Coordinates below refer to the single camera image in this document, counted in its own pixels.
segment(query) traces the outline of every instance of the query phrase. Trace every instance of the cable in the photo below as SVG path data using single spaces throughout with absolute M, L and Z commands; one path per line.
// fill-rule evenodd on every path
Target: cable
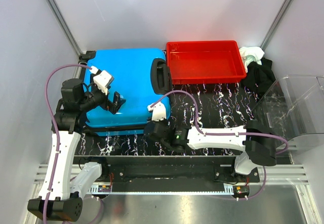
M 93 198 L 93 197 L 94 196 L 86 197 L 85 200 Z M 97 197 L 97 200 L 100 201 L 100 209 L 99 209 L 98 214 L 96 215 L 96 217 L 91 222 L 89 222 L 88 224 L 93 224 L 100 217 L 101 213 L 103 212 L 103 207 L 104 207 L 103 200 L 100 199 L 99 197 Z M 71 223 L 69 221 L 64 221 L 62 224 L 73 224 L 73 223 Z
M 250 182 L 250 178 L 247 177 L 247 184 L 245 186 L 248 186 L 249 185 L 249 182 Z
M 227 182 L 227 181 L 222 181 L 222 180 L 215 180 L 216 182 L 221 182 L 221 183 L 224 183 L 224 184 L 227 184 L 227 185 L 236 185 L 238 183 L 238 181 L 236 180 L 236 182 L 234 183 L 231 183 L 231 182 Z
M 109 174 L 109 179 L 110 179 L 110 192 L 112 190 L 112 181 L 113 181 L 113 173 Z
M 50 116 L 51 116 L 51 120 L 52 120 L 52 123 L 53 123 L 53 126 L 54 126 L 54 130 L 55 130 L 55 133 L 56 133 L 56 154 L 55 154 L 55 158 L 54 158 L 53 169 L 52 169 L 51 178 L 50 178 L 49 187 L 48 187 L 48 191 L 49 192 L 46 194 L 46 198 L 45 198 L 45 201 L 44 201 L 44 208 L 43 208 L 43 222 L 44 222 L 44 224 L 47 224 L 47 216 L 46 216 L 46 213 L 47 213 L 47 205 L 48 205 L 49 198 L 50 198 L 50 194 L 51 194 L 51 191 L 52 191 L 52 186 L 53 186 L 53 181 L 54 181 L 54 175 L 55 175 L 55 170 L 56 170 L 56 166 L 57 166 L 57 160 L 58 160 L 59 151 L 60 151 L 60 134 L 59 134 L 59 129 L 58 129 L 57 123 L 55 121 L 54 114 L 52 112 L 52 108 L 51 108 L 51 105 L 50 105 L 50 102 L 49 102 L 49 97 L 48 97 L 47 89 L 48 89 L 48 86 L 49 86 L 49 82 L 50 82 L 51 77 L 57 71 L 59 71 L 61 69 L 64 69 L 64 68 L 67 68 L 67 67 L 74 67 L 74 66 L 87 68 L 89 70 L 92 69 L 90 66 L 78 65 L 78 64 L 69 64 L 69 65 L 65 65 L 65 66 L 60 66 L 60 67 L 56 68 L 54 71 L 51 72 L 51 74 L 48 76 L 48 78 L 46 80 L 46 83 L 45 83 L 45 102 L 46 102 L 47 108 L 49 110 L 49 113 L 50 113 Z
M 82 159 L 82 158 L 79 159 L 79 168 L 80 168 L 81 171 L 82 171 L 83 168 L 81 168 L 81 166 L 80 166 L 81 159 Z
M 198 125 L 198 106 L 197 106 L 197 102 L 196 100 L 194 99 L 194 97 L 186 92 L 186 91 L 182 91 L 182 90 L 173 90 L 173 91 L 170 91 L 166 94 L 164 94 L 159 100 L 157 100 L 154 104 L 151 105 L 151 108 L 156 105 L 157 103 L 159 103 L 162 99 L 164 99 L 165 97 L 167 97 L 168 95 L 170 94 L 174 94 L 174 93 L 183 93 L 183 94 L 187 94 L 193 101 L 193 104 L 194 104 L 194 108 L 195 108 L 195 118 L 194 118 L 194 125 L 197 129 L 197 131 L 203 135 L 206 135 L 206 136 L 235 136 L 235 133 L 208 133 L 208 132 L 203 132 L 200 128 L 199 128 L 199 125 Z M 239 132 L 238 135 L 241 135 L 241 136 L 258 136 L 258 137 L 269 137 L 269 138 L 274 138 L 274 139 L 277 139 L 277 140 L 280 140 L 282 142 L 285 143 L 285 148 L 283 148 L 282 150 L 278 151 L 277 154 L 280 154 L 282 152 L 285 152 L 286 150 L 288 150 L 288 147 L 289 147 L 289 143 L 286 139 L 282 138 L 282 137 L 279 137 L 279 136 L 275 136 L 275 135 L 271 135 L 271 134 L 265 134 L 265 133 L 254 133 L 254 132 Z

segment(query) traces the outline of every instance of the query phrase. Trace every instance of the metal floor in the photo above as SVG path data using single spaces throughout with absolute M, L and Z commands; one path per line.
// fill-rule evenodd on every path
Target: metal floor
M 256 191 L 259 186 L 251 188 Z M 89 223 L 98 209 L 99 202 L 85 201 L 82 215 L 75 223 Z M 266 186 L 257 198 L 239 202 L 212 196 L 110 195 L 104 199 L 101 221 L 95 223 L 300 224 L 306 220 L 293 186 Z

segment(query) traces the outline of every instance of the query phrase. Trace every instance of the blue suitcase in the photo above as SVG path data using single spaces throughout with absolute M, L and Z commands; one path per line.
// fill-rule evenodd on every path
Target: blue suitcase
M 152 117 L 147 106 L 172 89 L 170 70 L 165 55 L 159 49 L 118 49 L 97 51 L 89 66 L 106 70 L 114 77 L 109 89 L 109 100 L 118 92 L 126 102 L 116 114 L 97 107 L 87 113 L 87 128 L 99 136 L 133 135 L 143 133 Z M 85 84 L 90 83 L 86 70 Z M 170 117 L 170 100 L 162 100 Z

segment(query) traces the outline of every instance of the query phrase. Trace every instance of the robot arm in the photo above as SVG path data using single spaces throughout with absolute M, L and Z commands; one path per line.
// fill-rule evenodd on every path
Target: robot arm
M 84 91 L 84 84 L 80 79 L 69 79 L 63 82 L 61 88 L 62 99 L 56 108 L 55 120 L 60 135 L 60 151 L 57 154 L 57 135 L 52 128 L 52 150 L 45 181 L 37 199 L 28 201 L 27 209 L 43 219 L 43 206 L 46 195 L 50 192 L 47 203 L 47 220 L 77 221 L 82 201 L 94 181 L 108 177 L 107 164 L 104 159 L 92 159 L 87 162 L 82 171 L 71 179 L 71 169 L 76 146 L 80 140 L 82 128 L 86 123 L 86 112 L 101 106 L 115 114 L 125 99 L 119 93 L 114 93 L 113 102 L 108 100 L 109 85 L 113 77 L 106 71 L 93 67 L 91 72 L 91 91 L 89 86 Z M 52 169 L 54 162 L 57 167 L 54 178 Z
M 245 132 L 271 133 L 269 129 L 260 125 L 257 121 L 251 120 L 245 126 L 226 129 L 202 128 L 202 132 L 219 133 L 225 136 L 204 135 L 195 127 L 169 128 L 164 114 L 165 107 L 161 104 L 161 102 L 156 104 L 153 109 L 148 106 L 155 117 L 152 117 L 152 121 L 145 127 L 144 135 L 155 142 L 161 142 L 169 150 L 184 152 L 186 148 L 229 148 L 241 151 L 242 153 L 235 158 L 233 175 L 249 175 L 256 167 L 276 165 L 276 144 L 273 138 L 240 135 L 240 133 Z

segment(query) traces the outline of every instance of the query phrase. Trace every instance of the black cloth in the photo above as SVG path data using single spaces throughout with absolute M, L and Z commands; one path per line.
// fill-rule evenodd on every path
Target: black cloth
M 241 85 L 258 94 L 261 98 L 275 81 L 275 76 L 271 70 L 272 61 L 266 58 L 261 59 L 262 65 L 251 62 L 248 65 L 248 73 L 245 79 L 241 80 Z

